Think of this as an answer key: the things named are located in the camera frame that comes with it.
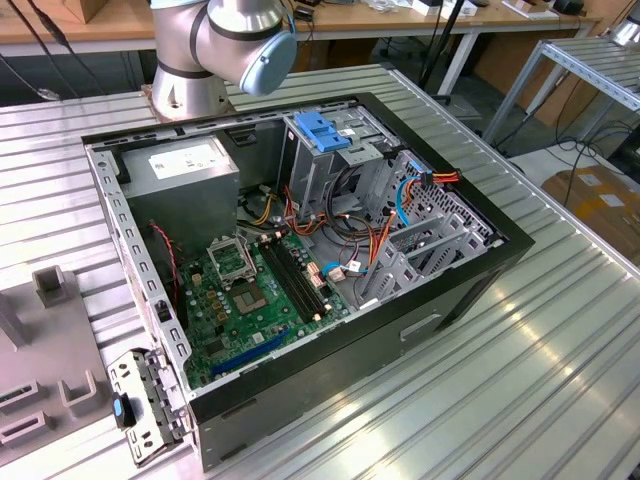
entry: chip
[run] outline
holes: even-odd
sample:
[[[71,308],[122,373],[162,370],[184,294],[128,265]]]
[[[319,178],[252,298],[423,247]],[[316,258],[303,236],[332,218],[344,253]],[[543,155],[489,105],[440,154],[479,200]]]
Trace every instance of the chip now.
[[[258,285],[245,282],[229,290],[229,295],[236,304],[238,311],[245,315],[267,305],[267,299]]]
[[[207,351],[207,355],[215,355],[218,352],[224,350],[224,345],[222,344],[222,340],[219,338],[216,340],[212,340],[209,343],[204,345],[205,350]]]

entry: motherboard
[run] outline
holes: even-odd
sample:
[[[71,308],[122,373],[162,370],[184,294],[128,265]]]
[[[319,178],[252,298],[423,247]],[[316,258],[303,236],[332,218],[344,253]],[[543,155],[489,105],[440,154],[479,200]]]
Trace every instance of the motherboard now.
[[[349,315],[315,265],[295,234],[266,243],[223,240],[183,264],[191,388]]]

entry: aluminum table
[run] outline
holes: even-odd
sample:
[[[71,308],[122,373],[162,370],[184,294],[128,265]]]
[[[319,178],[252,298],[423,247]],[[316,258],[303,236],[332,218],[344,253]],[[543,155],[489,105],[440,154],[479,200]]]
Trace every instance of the aluminum table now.
[[[606,108],[594,116],[583,130],[580,139],[584,139],[593,130],[614,102],[621,103],[633,112],[640,109],[640,51],[633,52],[619,47],[606,37],[542,40],[538,42],[482,136],[487,143],[496,138],[511,108],[543,57],[553,60],[557,65],[529,105],[527,112],[532,112],[545,101],[564,70],[577,75],[611,99]]]
[[[235,107],[371,91],[536,241],[451,328],[209,478],[626,478],[640,460],[640,272],[397,71],[290,75]],[[80,135],[155,119],[141,94],[0,110],[0,288],[73,270],[105,363],[147,337]],[[183,445],[136,470],[111,417],[0,478],[201,478]]]

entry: gray plastic part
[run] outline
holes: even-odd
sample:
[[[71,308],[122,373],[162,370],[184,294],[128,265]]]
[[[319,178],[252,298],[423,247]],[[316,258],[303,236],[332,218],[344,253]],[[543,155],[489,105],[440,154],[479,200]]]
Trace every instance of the gray plastic part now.
[[[0,447],[0,466],[111,412],[107,375],[75,275],[53,267],[33,279],[2,291],[29,343],[16,350],[0,332],[0,432],[7,437],[2,444],[9,442]],[[26,426],[12,432],[20,425]]]
[[[53,307],[69,299],[69,288],[59,266],[37,270],[31,274],[31,278],[44,308]]]
[[[29,343],[29,337],[22,322],[9,301],[0,293],[0,328],[7,335],[13,347],[18,348]]]
[[[0,412],[5,415],[13,413],[44,397],[44,394],[44,390],[35,380],[4,390],[0,392]]]
[[[64,380],[58,381],[58,390],[60,391],[62,405],[71,410],[71,415],[76,418],[93,412],[96,408],[100,407],[103,401],[102,393],[96,385],[91,370],[87,370],[85,375],[87,376],[89,391],[80,395],[77,394],[77,390],[73,392]]]
[[[50,432],[51,428],[51,419],[40,410],[0,429],[0,444],[11,449],[20,447]]]

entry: blue pcie slot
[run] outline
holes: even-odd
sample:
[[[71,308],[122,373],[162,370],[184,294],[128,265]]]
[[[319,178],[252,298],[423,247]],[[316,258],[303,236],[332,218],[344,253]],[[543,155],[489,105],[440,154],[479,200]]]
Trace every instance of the blue pcie slot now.
[[[240,355],[236,355],[235,357],[230,358],[229,360],[226,360],[219,365],[216,365],[215,367],[211,367],[211,375],[215,377],[216,375],[219,375],[221,373],[233,370],[240,365],[248,363],[251,360],[258,358],[259,356],[278,348],[284,341],[285,337],[289,335],[290,331],[291,329],[287,329],[284,332],[279,333],[277,336],[273,337],[271,340],[267,340],[262,345],[253,347],[251,350],[247,350]]]

